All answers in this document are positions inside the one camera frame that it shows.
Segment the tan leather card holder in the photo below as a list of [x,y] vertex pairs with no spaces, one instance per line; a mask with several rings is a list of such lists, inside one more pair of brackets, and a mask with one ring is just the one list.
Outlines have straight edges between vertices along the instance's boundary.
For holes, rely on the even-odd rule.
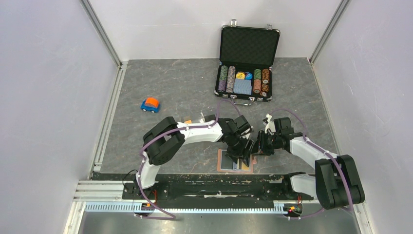
[[[229,174],[229,173],[247,174],[247,173],[245,173],[245,172],[242,172],[242,171],[239,169],[240,161],[241,161],[240,159],[238,159],[237,161],[233,161],[233,162],[234,162],[233,170],[221,170],[221,169],[220,169],[220,166],[221,166],[220,159],[221,159],[221,152],[222,152],[222,150],[223,150],[223,149],[219,149],[219,150],[218,150],[218,163],[217,163],[217,171],[218,171],[218,172],[223,172],[223,173],[226,173],[226,174]],[[254,166],[255,164],[257,164],[257,160],[256,160],[256,158],[255,158],[254,156],[251,156],[251,157],[250,157],[250,162],[253,164],[253,166]]]

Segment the clear acrylic card box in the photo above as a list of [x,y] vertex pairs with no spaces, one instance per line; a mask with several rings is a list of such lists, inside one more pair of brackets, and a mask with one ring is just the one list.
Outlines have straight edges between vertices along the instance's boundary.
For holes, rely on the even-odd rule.
[[213,111],[200,111],[196,113],[184,114],[179,117],[178,122],[183,123],[205,123],[209,121],[215,121],[216,113]]

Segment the orange credit card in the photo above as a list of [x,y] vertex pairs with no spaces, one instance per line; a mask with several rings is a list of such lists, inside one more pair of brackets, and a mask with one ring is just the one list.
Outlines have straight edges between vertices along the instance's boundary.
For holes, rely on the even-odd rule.
[[243,160],[241,160],[239,169],[242,172],[245,172],[245,173],[252,173],[253,172],[253,164],[250,162],[249,165],[247,165]]

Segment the black credit card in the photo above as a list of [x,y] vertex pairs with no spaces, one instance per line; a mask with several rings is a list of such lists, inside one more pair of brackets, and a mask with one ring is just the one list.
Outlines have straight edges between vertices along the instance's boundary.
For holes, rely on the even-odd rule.
[[233,170],[234,162],[231,158],[226,156],[226,150],[222,150],[220,159],[220,169],[221,170]]

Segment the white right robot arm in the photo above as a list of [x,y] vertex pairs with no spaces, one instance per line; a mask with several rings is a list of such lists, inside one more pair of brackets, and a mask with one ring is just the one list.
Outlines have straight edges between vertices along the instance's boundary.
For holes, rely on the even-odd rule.
[[317,199],[320,205],[330,210],[351,207],[365,201],[365,192],[354,159],[350,155],[337,155],[316,145],[301,132],[295,132],[288,117],[273,119],[266,115],[265,128],[260,130],[251,153],[271,156],[282,149],[300,157],[314,170],[289,174],[281,186],[282,195],[294,199],[301,194]]

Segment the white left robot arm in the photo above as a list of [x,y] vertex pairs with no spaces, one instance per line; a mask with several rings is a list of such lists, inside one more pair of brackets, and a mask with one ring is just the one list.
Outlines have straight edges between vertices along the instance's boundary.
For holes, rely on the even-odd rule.
[[177,122],[173,117],[166,117],[143,136],[142,163],[136,174],[134,192],[143,199],[150,197],[161,165],[187,144],[223,142],[227,145],[227,157],[249,165],[253,146],[251,131],[243,115],[235,119],[210,115],[202,123]]

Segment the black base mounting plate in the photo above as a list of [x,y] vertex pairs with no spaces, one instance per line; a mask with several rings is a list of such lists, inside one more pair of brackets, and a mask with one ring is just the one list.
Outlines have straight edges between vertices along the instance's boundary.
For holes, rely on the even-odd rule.
[[257,174],[158,174],[155,184],[140,190],[136,181],[124,184],[122,199],[171,200],[194,197],[258,197],[264,200],[314,200],[292,190],[289,175]]

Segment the black poker chip case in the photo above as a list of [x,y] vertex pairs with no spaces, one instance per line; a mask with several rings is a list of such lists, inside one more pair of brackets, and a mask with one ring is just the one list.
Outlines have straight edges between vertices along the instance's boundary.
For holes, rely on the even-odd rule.
[[[271,101],[272,66],[280,36],[280,31],[271,25],[266,28],[224,25],[214,95],[234,101]],[[228,84],[229,78],[236,80],[240,72],[251,75],[249,91],[236,91]]]

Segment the blue orange toy car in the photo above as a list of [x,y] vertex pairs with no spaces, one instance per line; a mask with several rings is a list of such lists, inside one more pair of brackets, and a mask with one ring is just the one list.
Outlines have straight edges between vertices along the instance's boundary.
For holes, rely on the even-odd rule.
[[153,97],[149,97],[142,102],[140,109],[145,112],[158,113],[160,102]]

